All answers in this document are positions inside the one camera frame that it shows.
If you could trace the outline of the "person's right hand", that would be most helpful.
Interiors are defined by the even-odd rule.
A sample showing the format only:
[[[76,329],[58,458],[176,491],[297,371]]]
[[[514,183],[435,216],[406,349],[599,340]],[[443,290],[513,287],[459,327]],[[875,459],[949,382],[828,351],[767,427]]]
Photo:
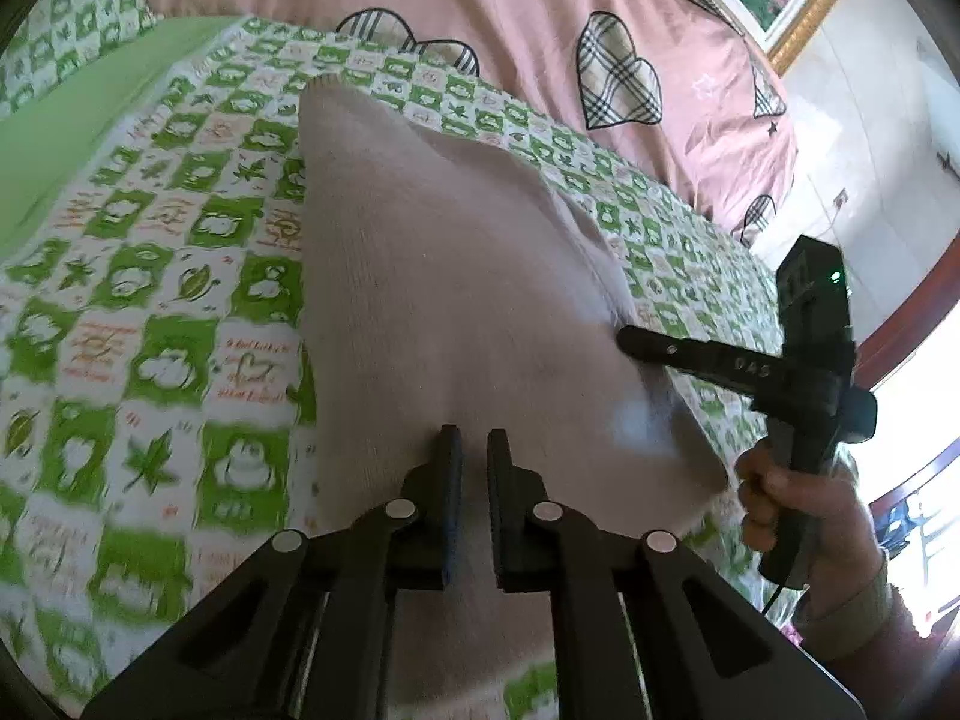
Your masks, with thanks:
[[[799,512],[814,521],[807,605],[813,617],[838,610],[864,590],[885,564],[871,514],[856,489],[838,476],[789,472],[776,465],[763,439],[736,463],[737,497],[745,511],[742,541],[757,553],[776,546],[779,516]]]

